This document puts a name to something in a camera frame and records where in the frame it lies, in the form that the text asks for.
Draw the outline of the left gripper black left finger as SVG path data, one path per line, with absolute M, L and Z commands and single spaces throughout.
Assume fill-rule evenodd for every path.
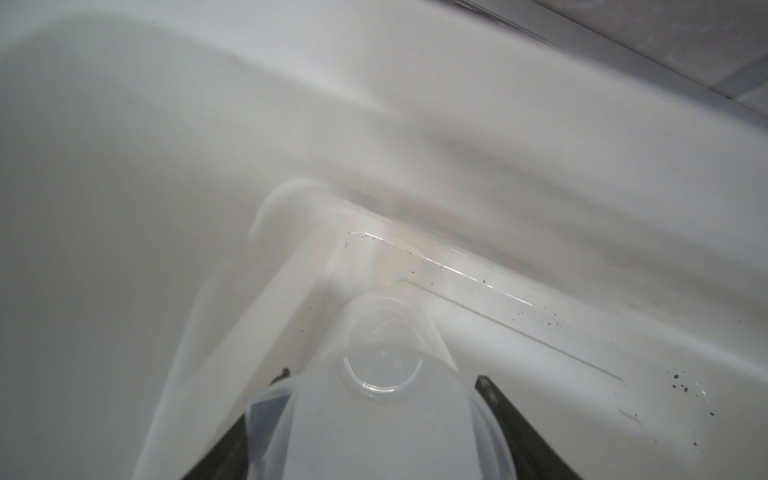
M 266 391 L 246 402 L 244 413 L 184 475 L 186 479 L 281 479 L 289 430 L 284 412 L 291 393 L 280 385 L 285 368 Z

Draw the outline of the white plastic bin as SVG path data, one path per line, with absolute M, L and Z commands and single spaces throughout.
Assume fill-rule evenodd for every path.
M 680 9 L 3 2 L 2 477 L 186 479 L 384 293 L 581 479 L 765 478 L 767 44 Z

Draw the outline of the clear measuring cup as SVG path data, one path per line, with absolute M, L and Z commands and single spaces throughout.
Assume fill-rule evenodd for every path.
M 252 397 L 252 479 L 512 479 L 490 408 L 411 304 L 360 296 L 308 366 Z

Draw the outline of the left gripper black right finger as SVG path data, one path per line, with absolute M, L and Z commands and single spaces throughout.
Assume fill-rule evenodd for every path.
M 480 375 L 475 389 L 503 432 L 518 479 L 581 479 L 488 376 Z

